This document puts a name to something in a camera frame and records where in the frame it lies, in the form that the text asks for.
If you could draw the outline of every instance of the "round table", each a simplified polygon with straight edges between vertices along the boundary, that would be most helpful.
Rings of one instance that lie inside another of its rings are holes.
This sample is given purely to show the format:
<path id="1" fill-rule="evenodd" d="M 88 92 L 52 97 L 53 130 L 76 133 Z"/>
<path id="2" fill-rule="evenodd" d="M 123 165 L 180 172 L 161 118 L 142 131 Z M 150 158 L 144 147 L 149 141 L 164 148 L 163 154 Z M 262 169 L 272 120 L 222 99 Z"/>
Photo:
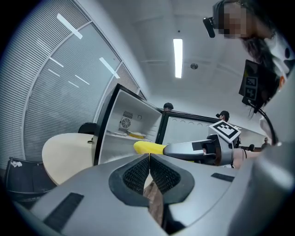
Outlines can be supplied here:
<path id="1" fill-rule="evenodd" d="M 47 140 L 42 149 L 45 170 L 56 185 L 78 172 L 92 167 L 91 140 L 93 135 L 68 133 Z"/>

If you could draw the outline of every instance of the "refrigerator door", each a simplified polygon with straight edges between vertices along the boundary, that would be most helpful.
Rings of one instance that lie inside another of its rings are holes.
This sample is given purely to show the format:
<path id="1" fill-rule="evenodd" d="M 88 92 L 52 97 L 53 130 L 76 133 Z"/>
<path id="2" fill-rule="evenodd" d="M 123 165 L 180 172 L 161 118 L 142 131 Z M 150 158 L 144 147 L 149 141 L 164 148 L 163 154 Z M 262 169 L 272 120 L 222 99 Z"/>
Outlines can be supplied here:
<path id="1" fill-rule="evenodd" d="M 96 124 L 93 164 L 135 154 L 137 141 L 156 142 L 161 118 L 160 109 L 118 84 L 107 96 Z"/>
<path id="2" fill-rule="evenodd" d="M 206 139 L 208 126 L 218 119 L 180 112 L 163 112 L 157 143 L 191 142 Z"/>

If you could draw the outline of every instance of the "fluorescent light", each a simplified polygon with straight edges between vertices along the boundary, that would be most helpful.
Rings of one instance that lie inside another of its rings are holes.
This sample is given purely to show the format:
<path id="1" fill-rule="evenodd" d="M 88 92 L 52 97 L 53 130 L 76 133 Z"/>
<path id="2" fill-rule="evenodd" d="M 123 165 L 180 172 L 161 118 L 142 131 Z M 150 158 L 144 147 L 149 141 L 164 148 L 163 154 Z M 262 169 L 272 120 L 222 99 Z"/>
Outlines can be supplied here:
<path id="1" fill-rule="evenodd" d="M 64 67 L 61 63 L 57 62 L 56 60 L 54 60 L 52 57 L 49 58 L 50 60 L 54 61 L 56 64 L 60 65 L 61 67 Z"/>
<path id="2" fill-rule="evenodd" d="M 117 78 L 119 79 L 119 75 L 114 71 L 114 69 L 106 62 L 106 60 L 101 57 L 100 61 L 105 65 L 105 67 Z"/>
<path id="3" fill-rule="evenodd" d="M 60 75 L 58 75 L 57 73 L 53 72 L 51 69 L 48 69 L 50 72 L 52 72 L 53 74 L 57 75 L 58 77 L 60 77 Z"/>
<path id="4" fill-rule="evenodd" d="M 181 78 L 183 75 L 183 40 L 173 39 L 175 56 L 175 77 Z"/>
<path id="5" fill-rule="evenodd" d="M 75 75 L 78 79 L 81 79 L 78 75 Z M 83 79 L 81 79 L 84 83 L 86 83 L 86 84 L 88 84 L 89 85 L 89 83 L 87 83 L 85 80 L 83 80 Z"/>
<path id="6" fill-rule="evenodd" d="M 71 25 L 70 22 L 68 22 L 61 14 L 57 14 L 57 19 L 64 24 L 65 27 L 67 27 L 74 35 L 76 35 L 79 39 L 82 39 L 83 35 L 81 35 L 77 29 L 75 29 L 74 26 Z"/>
<path id="7" fill-rule="evenodd" d="M 237 126 L 234 126 L 234 128 L 236 128 L 237 130 L 241 130 L 242 128 L 240 127 L 237 127 Z"/>
<path id="8" fill-rule="evenodd" d="M 70 81 L 68 81 L 68 82 L 71 83 L 72 85 L 76 86 L 77 88 L 79 87 L 79 86 L 75 85 L 74 83 L 72 83 L 72 82 L 70 82 Z"/>

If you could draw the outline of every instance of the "black chair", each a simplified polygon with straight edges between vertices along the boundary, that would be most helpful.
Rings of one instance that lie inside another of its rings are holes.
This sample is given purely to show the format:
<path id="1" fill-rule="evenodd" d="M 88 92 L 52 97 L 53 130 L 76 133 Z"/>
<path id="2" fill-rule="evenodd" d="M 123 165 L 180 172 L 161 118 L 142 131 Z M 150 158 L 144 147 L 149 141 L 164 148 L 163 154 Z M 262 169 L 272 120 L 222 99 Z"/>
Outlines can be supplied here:
<path id="1" fill-rule="evenodd" d="M 22 166 L 14 167 L 13 161 Z M 32 162 L 11 158 L 8 161 L 4 186 L 13 201 L 17 201 L 27 209 L 44 194 L 56 187 L 44 169 L 42 162 Z"/>
<path id="2" fill-rule="evenodd" d="M 96 123 L 87 122 L 81 125 L 81 127 L 78 130 L 78 133 L 94 135 L 95 129 L 96 129 Z"/>

